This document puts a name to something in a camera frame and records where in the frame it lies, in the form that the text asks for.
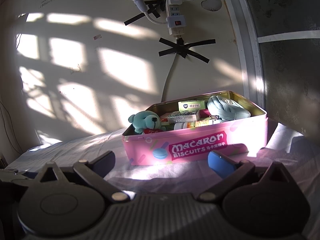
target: black electrical tape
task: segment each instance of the black electrical tape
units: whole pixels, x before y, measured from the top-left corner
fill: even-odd
[[[159,51],[159,57],[164,56],[164,55],[168,55],[168,54],[172,54],[172,53],[177,53],[177,49],[171,48],[171,49]]]
[[[165,11],[165,3],[164,2],[162,2],[161,4],[160,4],[160,9],[164,12]]]
[[[189,43],[189,44],[186,44],[185,47],[188,49],[195,46],[215,44],[215,43],[216,43],[216,40],[212,39],[212,40],[197,41],[197,42]]]
[[[145,1],[144,3],[146,4],[146,5],[154,5],[154,4],[157,4],[157,3],[159,3],[159,2],[161,2],[161,0],[151,0],[151,1]]]
[[[191,56],[193,56],[193,57],[196,57],[196,58],[198,58],[199,60],[204,61],[205,63],[209,63],[209,61],[210,61],[208,58],[206,58],[206,57],[204,57],[204,56],[202,56],[202,55],[200,55],[200,54],[198,54],[198,53],[196,53],[196,52],[194,52],[194,51],[192,51],[192,50],[190,50],[190,49],[187,49],[187,51],[188,51],[188,54],[189,54],[189,55],[191,55]]]
[[[152,10],[151,10],[151,9],[148,10],[148,14],[153,13],[153,12],[157,9],[157,7],[160,5],[161,2],[162,2],[162,0],[158,0],[156,6],[154,6]],[[132,17],[131,19],[125,21],[125,22],[124,22],[124,25],[127,26],[127,25],[129,25],[130,23],[133,23],[133,22],[141,19],[141,18],[144,17],[144,16],[145,16],[144,13],[140,13],[140,14],[136,15],[135,17]]]
[[[168,46],[170,46],[170,47],[173,47],[173,48],[176,48],[176,47],[178,46],[178,45],[175,44],[174,42],[168,41],[168,40],[166,40],[166,39],[164,39],[164,38],[160,38],[160,39],[159,39],[159,42],[161,42],[161,43],[163,43],[163,44],[165,44],[165,45],[168,45]]]
[[[149,6],[149,9],[150,9],[150,10],[153,10],[153,9],[154,9],[154,7],[153,7],[152,4],[148,4],[148,6]],[[153,14],[156,18],[159,18],[159,17],[160,17],[160,14],[158,14],[157,10],[154,10],[154,11],[152,12],[152,14]]]
[[[179,54],[183,58],[186,58],[187,54],[189,54],[193,57],[198,58],[199,60],[204,61],[205,63],[209,63],[210,60],[208,58],[206,58],[206,57],[204,57],[204,56],[200,55],[199,53],[196,53],[192,50],[189,50],[187,47],[194,47],[194,46],[206,45],[206,44],[214,44],[215,39],[184,44],[183,39],[179,38],[179,39],[177,39],[177,44],[175,44],[172,41],[168,41],[166,39],[160,38],[159,42],[172,47],[172,49],[166,49],[166,50],[160,51],[159,52],[160,57],[176,52],[177,54]]]

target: pill bottle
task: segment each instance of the pill bottle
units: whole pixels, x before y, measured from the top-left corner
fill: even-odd
[[[194,122],[178,122],[174,125],[175,130],[195,128],[201,126],[212,125],[216,123],[221,123],[222,120],[213,120],[210,118],[205,118],[204,120],[194,121]]]

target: fan blade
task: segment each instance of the fan blade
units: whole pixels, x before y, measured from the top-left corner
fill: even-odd
[[[215,12],[221,9],[222,2],[221,0],[205,0],[201,3],[201,6],[203,9]]]

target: sunlight on wall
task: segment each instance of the sunlight on wall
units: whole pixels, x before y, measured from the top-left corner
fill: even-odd
[[[41,131],[39,131],[39,130],[37,130],[37,135],[38,135],[41,143],[44,144],[44,145],[42,145],[42,146],[47,146],[48,144],[49,144],[49,145],[52,145],[52,144],[54,144],[54,143],[61,142],[61,141],[58,140],[58,139],[50,138],[48,134],[43,133],[43,132],[41,132]]]
[[[17,51],[23,56],[33,59],[40,58],[37,36],[31,34],[21,34],[17,39],[17,46]]]
[[[79,83],[66,82],[57,86],[60,94],[67,98],[79,110],[90,118],[101,122],[101,114],[96,94],[93,89]]]
[[[64,13],[49,13],[47,15],[47,22],[49,23],[79,25],[81,23],[88,23],[90,21],[91,21],[91,18],[87,15],[64,14]]]
[[[67,116],[68,122],[70,122],[74,128],[81,129],[91,134],[100,134],[106,132],[104,128],[100,127],[92,119],[81,113],[79,109],[74,107],[67,100],[61,100],[61,103],[64,110],[69,114],[69,116]]]
[[[50,98],[46,94],[41,94],[35,98],[27,98],[27,105],[31,109],[41,114],[44,114],[52,119],[56,119],[56,116],[53,113]]]
[[[96,18],[93,21],[93,26],[98,30],[120,34],[138,40],[158,40],[160,38],[160,35],[151,29],[134,24],[125,26],[123,22],[111,19]]]
[[[77,41],[50,38],[51,63],[67,67],[73,72],[85,71],[87,64],[85,46]]]
[[[44,13],[29,13],[26,22],[35,22],[44,17]]]
[[[19,68],[19,71],[23,82],[23,91],[30,92],[36,87],[46,87],[44,76],[41,72],[22,66]]]
[[[256,77],[254,77],[253,79],[251,79],[251,82],[253,82],[253,84],[256,84],[257,91],[264,90],[263,78],[257,79]]]
[[[139,57],[116,50],[100,48],[98,55],[102,71],[122,84],[157,95],[153,65]]]
[[[127,99],[118,96],[110,96],[110,103],[115,109],[114,113],[122,128],[128,128],[131,125],[128,122],[128,118],[132,114],[144,111],[149,107],[143,104],[131,103]]]
[[[53,113],[50,98],[40,89],[40,87],[46,87],[44,75],[37,70],[27,69],[22,66],[19,71],[23,83],[23,91],[29,96],[27,98],[29,108],[55,119],[56,116]]]
[[[223,59],[215,59],[213,64],[220,73],[233,79],[236,82],[242,83],[242,73],[240,69],[237,69],[236,67],[230,65]]]

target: power strip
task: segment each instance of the power strip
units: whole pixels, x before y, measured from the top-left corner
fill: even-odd
[[[187,26],[185,17],[181,15],[180,5],[182,0],[166,0],[165,10],[167,12],[167,22],[169,34],[180,36],[184,34],[183,27]]]

